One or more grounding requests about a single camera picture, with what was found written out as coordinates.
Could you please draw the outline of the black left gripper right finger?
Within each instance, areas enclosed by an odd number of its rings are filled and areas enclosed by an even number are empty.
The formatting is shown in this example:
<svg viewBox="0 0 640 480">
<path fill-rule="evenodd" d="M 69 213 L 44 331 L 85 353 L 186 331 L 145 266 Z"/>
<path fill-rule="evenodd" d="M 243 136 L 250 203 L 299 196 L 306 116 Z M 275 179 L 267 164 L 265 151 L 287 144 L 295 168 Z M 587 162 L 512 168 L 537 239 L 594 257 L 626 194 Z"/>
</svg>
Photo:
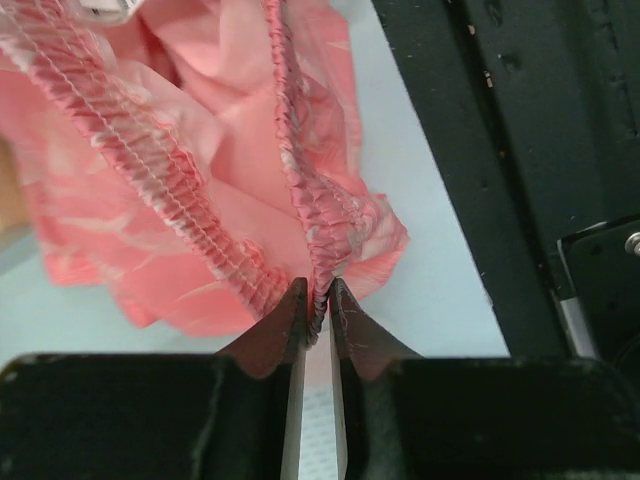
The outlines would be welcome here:
<svg viewBox="0 0 640 480">
<path fill-rule="evenodd" d="M 425 358 L 329 290 L 343 479 L 635 479 L 639 397 L 587 358 Z"/>
</svg>

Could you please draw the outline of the pink patterned shorts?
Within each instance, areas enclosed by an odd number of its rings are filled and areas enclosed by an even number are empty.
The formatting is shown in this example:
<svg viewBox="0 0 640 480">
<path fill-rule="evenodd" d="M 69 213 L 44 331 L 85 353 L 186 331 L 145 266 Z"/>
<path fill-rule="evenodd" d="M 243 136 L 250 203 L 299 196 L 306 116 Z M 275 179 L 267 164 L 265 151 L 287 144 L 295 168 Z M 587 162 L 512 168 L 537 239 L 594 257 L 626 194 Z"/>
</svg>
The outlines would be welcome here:
<svg viewBox="0 0 640 480">
<path fill-rule="evenodd" d="M 5 1 L 1 138 L 53 283 L 140 327 L 234 333 L 303 277 L 318 332 L 331 282 L 370 294 L 409 241 L 327 1 Z"/>
</svg>

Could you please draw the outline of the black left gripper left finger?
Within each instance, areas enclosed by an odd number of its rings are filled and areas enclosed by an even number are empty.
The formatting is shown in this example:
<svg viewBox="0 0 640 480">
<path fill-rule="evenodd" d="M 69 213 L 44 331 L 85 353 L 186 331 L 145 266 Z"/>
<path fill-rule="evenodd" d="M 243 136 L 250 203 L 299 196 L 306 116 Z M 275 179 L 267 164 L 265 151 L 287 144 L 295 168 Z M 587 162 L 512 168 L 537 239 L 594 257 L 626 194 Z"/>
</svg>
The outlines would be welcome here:
<svg viewBox="0 0 640 480">
<path fill-rule="evenodd" d="M 294 479 L 307 282 L 215 353 L 36 354 L 1 373 L 5 479 Z"/>
</svg>

